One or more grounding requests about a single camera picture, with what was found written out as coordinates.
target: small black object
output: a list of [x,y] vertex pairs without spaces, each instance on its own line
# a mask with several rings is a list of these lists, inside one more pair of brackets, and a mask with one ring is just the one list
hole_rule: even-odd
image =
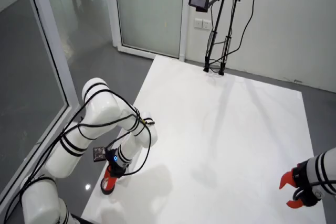
[[100,162],[105,161],[105,147],[95,147],[93,148],[93,161]]

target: black tripod stand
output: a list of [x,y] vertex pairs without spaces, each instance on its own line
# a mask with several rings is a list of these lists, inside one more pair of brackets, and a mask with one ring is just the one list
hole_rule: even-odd
[[[189,5],[196,7],[196,11],[197,12],[204,12],[207,13],[208,9],[216,2],[216,1],[220,1],[220,0],[189,0]],[[216,40],[216,36],[217,36],[217,29],[218,29],[218,24],[219,24],[219,19],[220,16],[222,14],[222,9],[223,9],[223,5],[224,5],[224,0],[222,0],[222,2],[220,3],[220,8],[219,8],[219,12],[218,12],[218,16],[217,16],[217,21],[216,21],[216,25],[215,25],[215,29],[213,29],[211,31],[210,37],[209,37],[209,41],[208,41],[208,45],[206,48],[206,54],[205,54],[205,65],[204,65],[204,71],[205,72],[209,72],[209,60],[210,60],[210,56],[214,47],[214,43]]]
[[225,69],[225,66],[226,66],[227,57],[229,55],[231,35],[232,35],[232,23],[233,23],[233,18],[235,16],[235,11],[236,11],[236,6],[237,6],[238,1],[240,2],[240,0],[234,0],[233,7],[232,7],[232,12],[231,12],[229,31],[227,33],[227,36],[225,37],[225,42],[224,42],[224,45],[223,45],[223,52],[222,52],[222,56],[221,56],[220,69],[219,69],[219,72],[218,72],[221,76],[224,75],[224,69]]
[[[216,1],[219,1],[219,0],[211,0],[211,1],[210,0],[189,0],[189,5],[193,6],[193,7],[196,7],[197,12],[207,13],[208,9]],[[205,71],[205,72],[209,72],[210,64],[213,64],[213,63],[216,63],[216,62],[220,61],[221,63],[220,63],[220,69],[219,69],[218,74],[220,74],[221,76],[224,75],[224,69],[225,69],[225,66],[226,66],[227,56],[230,54],[228,51],[230,49],[230,43],[231,43],[232,23],[233,23],[233,18],[234,18],[234,15],[235,15],[236,5],[237,5],[238,1],[240,1],[240,0],[234,0],[234,4],[233,4],[233,7],[232,7],[232,12],[231,12],[229,31],[228,31],[228,34],[227,34],[227,36],[225,38],[225,41],[224,41],[222,55],[218,60],[215,60],[214,62],[210,63],[209,61],[210,61],[210,57],[211,57],[213,47],[215,45],[215,40],[216,40],[216,36],[217,36],[217,29],[218,29],[219,19],[220,19],[220,16],[222,14],[224,0],[222,0],[222,2],[220,3],[220,8],[219,8],[218,16],[217,16],[215,29],[213,29],[211,31],[209,41],[208,41],[208,44],[207,44],[207,48],[206,48],[205,63],[204,63],[204,69],[203,69],[203,71]]]

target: glass door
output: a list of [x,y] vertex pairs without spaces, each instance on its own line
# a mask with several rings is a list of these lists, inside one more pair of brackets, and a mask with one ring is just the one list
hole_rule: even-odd
[[112,0],[119,51],[184,60],[188,0]]
[[0,0],[2,215],[38,156],[79,106],[50,11],[45,0]]

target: power cord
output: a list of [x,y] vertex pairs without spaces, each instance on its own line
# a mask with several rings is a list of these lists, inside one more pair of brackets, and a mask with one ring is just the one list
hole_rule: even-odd
[[246,24],[246,26],[245,26],[245,28],[244,28],[244,30],[243,30],[243,34],[241,35],[241,39],[240,39],[240,43],[239,43],[238,48],[235,49],[235,50],[233,50],[233,51],[231,51],[231,52],[229,52],[227,55],[233,54],[234,52],[236,52],[236,51],[238,51],[238,50],[240,49],[241,44],[242,44],[242,42],[243,42],[243,37],[244,37],[245,31],[246,31],[246,28],[247,28],[248,24],[251,22],[252,17],[253,17],[253,13],[254,13],[254,3],[255,3],[255,0],[253,0],[253,3],[252,3],[252,13],[251,13],[251,17],[250,17],[250,19],[248,20],[248,22],[247,22],[247,24]]
[[[232,0],[231,19],[233,18],[233,16],[232,16],[232,14],[233,14],[233,13],[232,13],[232,12],[233,12],[233,4],[234,4],[234,0]],[[253,18],[253,14],[254,14],[254,4],[255,4],[255,0],[253,0],[253,2],[252,2],[252,13],[251,13],[250,19],[248,20],[248,22],[247,22],[247,24],[246,24],[246,26],[245,26],[245,28],[244,28],[244,30],[243,30],[243,34],[241,35],[241,39],[240,39],[240,43],[239,43],[238,48],[235,49],[235,50],[233,50],[233,51],[231,51],[231,52],[229,52],[227,55],[233,54],[234,52],[236,52],[236,51],[238,51],[238,50],[240,49],[241,44],[242,44],[242,42],[243,42],[243,38],[244,38],[245,31],[246,31],[246,29],[247,29],[249,23],[251,22],[251,20],[252,20],[252,18]],[[217,59],[217,60],[215,60],[215,59],[210,59],[210,60],[213,60],[213,62],[211,62],[210,65],[211,65],[211,64],[214,64],[214,63],[216,63],[216,62],[219,62],[219,61],[222,60],[224,57],[225,57],[225,56],[222,56],[222,57],[220,57],[220,58]]]
[[[90,124],[83,124],[83,123],[78,123],[77,125],[67,129],[69,127],[69,125],[71,124],[71,122],[74,121],[74,119],[79,115],[79,113],[86,107],[86,105],[96,96],[98,95],[99,93],[103,93],[103,92],[107,92],[107,93],[112,93],[113,95],[115,95],[116,97],[120,98],[122,101],[124,101],[127,106],[136,114],[130,114],[128,116],[125,116],[123,118],[120,118],[118,120],[115,120],[115,121],[112,121],[112,122],[108,122],[108,123],[104,123],[104,124],[96,124],[96,125],[90,125]],[[151,132],[147,126],[147,123],[146,121],[144,121],[141,117],[140,117],[140,113],[139,113],[139,110],[136,109],[135,107],[133,107],[128,101],[126,101],[122,96],[118,95],[117,93],[111,91],[110,89],[102,89],[102,90],[99,90],[97,92],[95,92],[85,103],[84,105],[74,114],[74,116],[70,119],[70,121],[67,123],[67,125],[64,127],[64,129],[61,131],[61,133],[55,138],[55,140],[44,150],[44,152],[41,154],[39,160],[37,161],[32,173],[30,174],[30,176],[27,178],[26,182],[24,183],[24,185],[22,186],[22,188],[15,194],[15,196],[11,199],[9,205],[8,205],[8,208],[6,210],[6,213],[5,213],[5,218],[4,218],[4,222],[3,224],[6,224],[9,220],[9,212],[10,212],[10,209],[12,208],[12,205],[14,204],[14,201],[16,200],[17,197],[20,196],[20,199],[23,195],[23,193],[27,190],[27,188],[31,185],[33,185],[35,182],[37,181],[40,181],[40,180],[43,180],[43,179],[46,179],[46,178],[35,178],[35,176],[37,175],[37,173],[40,171],[40,169],[44,166],[44,164],[47,162],[49,156],[51,155],[53,149],[55,148],[56,144],[58,143],[58,141],[60,141],[60,139],[68,134],[69,132],[73,131],[74,129],[78,128],[78,127],[81,127],[81,126],[85,126],[85,127],[104,127],[104,126],[109,126],[109,125],[113,125],[115,123],[118,123],[122,120],[125,120],[125,119],[128,119],[129,117],[135,117],[136,118],[136,121],[135,121],[135,124],[134,126],[136,125],[135,129],[138,127],[139,123],[142,123],[143,126],[144,126],[144,129],[146,129],[148,131],[148,134],[149,134],[149,147],[148,147],[148,150],[147,150],[147,154],[146,154],[146,157],[143,161],[143,163],[141,164],[141,166],[133,171],[133,172],[130,172],[130,173],[127,173],[127,174],[124,174],[123,176],[130,176],[130,175],[133,175],[133,174],[136,174],[138,173],[142,168],[143,166],[145,165],[146,161],[147,161],[147,158],[148,158],[148,155],[149,155],[149,152],[150,152],[150,148],[151,148],[151,144],[152,144],[152,135],[151,135]],[[107,147],[110,147],[111,145],[113,145],[116,141],[122,139],[124,136],[130,134],[130,132],[122,135],[121,137],[113,140]]]
[[293,194],[293,200],[298,200],[300,198],[300,194],[305,189],[309,189],[309,188],[311,188],[313,186],[327,185],[327,184],[336,184],[336,179],[334,179],[334,180],[328,180],[328,181],[313,182],[313,183],[310,183],[307,186],[299,187],[298,189],[295,190],[295,192]]

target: black cable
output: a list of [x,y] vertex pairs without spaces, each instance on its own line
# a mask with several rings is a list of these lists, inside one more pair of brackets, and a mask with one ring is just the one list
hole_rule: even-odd
[[248,22],[247,22],[247,24],[246,24],[246,26],[245,26],[245,28],[244,28],[244,30],[243,30],[243,34],[241,35],[241,39],[240,39],[240,43],[239,43],[238,48],[235,49],[235,50],[233,50],[233,51],[231,51],[231,52],[229,52],[227,55],[233,54],[234,52],[236,52],[236,51],[238,51],[238,50],[240,49],[241,44],[242,44],[242,42],[243,42],[243,37],[244,37],[245,31],[246,31],[246,28],[247,28],[248,24],[251,22],[252,17],[253,17],[253,13],[254,13],[254,3],[255,3],[255,0],[253,0],[253,2],[252,2],[252,13],[251,13],[250,19],[248,20]]
[[[244,31],[243,31],[243,34],[242,34],[242,36],[241,36],[241,39],[240,39],[240,43],[239,43],[238,48],[235,49],[235,50],[233,50],[233,51],[231,51],[231,52],[229,52],[227,55],[233,54],[234,52],[236,52],[236,51],[238,51],[238,50],[240,49],[241,44],[242,44],[242,42],[243,42],[243,37],[244,37],[245,31],[246,31],[246,28],[247,28],[248,24],[250,23],[250,21],[252,20],[252,17],[253,17],[253,13],[254,13],[254,3],[255,3],[255,0],[253,0],[253,3],[252,3],[252,13],[251,13],[250,19],[248,20],[248,22],[247,22],[247,24],[246,24],[246,26],[245,26],[245,28],[244,28]],[[233,18],[232,14],[233,14],[233,5],[232,5],[232,8],[231,8],[231,18]],[[224,57],[225,57],[225,56],[222,56],[222,57],[218,58],[217,60],[210,59],[210,60],[214,60],[214,62],[211,62],[209,65],[214,64],[214,63],[216,63],[216,62],[219,62],[219,61],[222,60]]]
[[307,186],[299,187],[298,189],[295,190],[295,192],[293,194],[293,200],[298,200],[300,198],[301,192],[304,191],[305,189],[309,189],[313,186],[320,186],[320,185],[327,185],[327,184],[336,184],[336,179],[329,180],[329,181],[313,182],[313,183],[310,183]]
[[211,25],[212,25],[212,29],[211,29],[211,31],[214,30],[214,17],[213,17],[213,15],[212,15],[212,7],[213,7],[213,6],[210,7],[210,11],[211,11]]
[[[129,116],[125,116],[124,118],[121,118],[121,119],[118,119],[118,120],[115,120],[113,122],[109,122],[109,123],[104,123],[104,124],[97,124],[97,125],[90,125],[90,124],[83,124],[83,123],[79,123],[69,129],[68,126],[71,124],[71,122],[73,122],[73,120],[78,116],[78,114],[86,107],[86,105],[99,93],[102,93],[102,92],[108,92],[108,93],[112,93],[113,95],[115,95],[116,97],[120,98],[123,102],[125,102],[128,107],[136,114],[133,115],[133,114],[130,114]],[[8,219],[9,219],[9,211],[14,203],[14,201],[16,200],[16,198],[19,196],[19,195],[22,195],[24,193],[24,191],[30,186],[32,185],[32,182],[33,182],[33,179],[34,177],[37,175],[37,173],[40,171],[40,169],[44,166],[44,164],[47,162],[50,154],[52,153],[53,149],[55,148],[56,144],[58,143],[58,141],[63,137],[63,135],[65,134],[68,134],[69,132],[71,132],[72,130],[80,127],[80,126],[85,126],[85,127],[104,127],[104,126],[108,126],[108,125],[112,125],[112,124],[115,124],[117,122],[120,122],[122,120],[125,120],[131,116],[134,116],[136,118],[136,121],[135,121],[135,124],[139,125],[139,123],[141,122],[145,129],[147,129],[148,133],[149,133],[149,147],[148,147],[148,151],[147,151],[147,154],[146,154],[146,157],[142,163],[142,165],[134,172],[131,172],[131,173],[128,173],[128,174],[125,174],[124,176],[129,176],[129,175],[133,175],[137,172],[139,172],[144,164],[146,163],[147,161],[147,158],[148,158],[148,155],[149,155],[149,151],[150,151],[150,146],[151,146],[151,143],[152,143],[152,136],[151,136],[151,132],[149,130],[149,128],[147,127],[146,123],[144,121],[142,121],[141,117],[140,117],[140,113],[139,113],[139,110],[137,110],[136,108],[134,108],[128,101],[126,101],[122,96],[118,95],[117,93],[111,91],[110,89],[102,89],[102,90],[99,90],[97,92],[95,92],[85,103],[84,105],[74,114],[74,116],[69,120],[69,122],[67,123],[67,125],[63,128],[63,130],[61,131],[61,133],[55,138],[55,140],[44,150],[44,152],[41,154],[39,160],[37,161],[31,175],[27,178],[26,182],[24,183],[24,185],[22,186],[22,188],[18,191],[18,193],[12,198],[12,200],[10,201],[9,203],[9,206],[6,210],[6,213],[5,213],[5,219],[4,219],[4,224],[6,224],[8,222]],[[115,143],[117,140],[119,140],[121,138],[118,138],[116,139],[114,142],[112,141],[112,144]]]

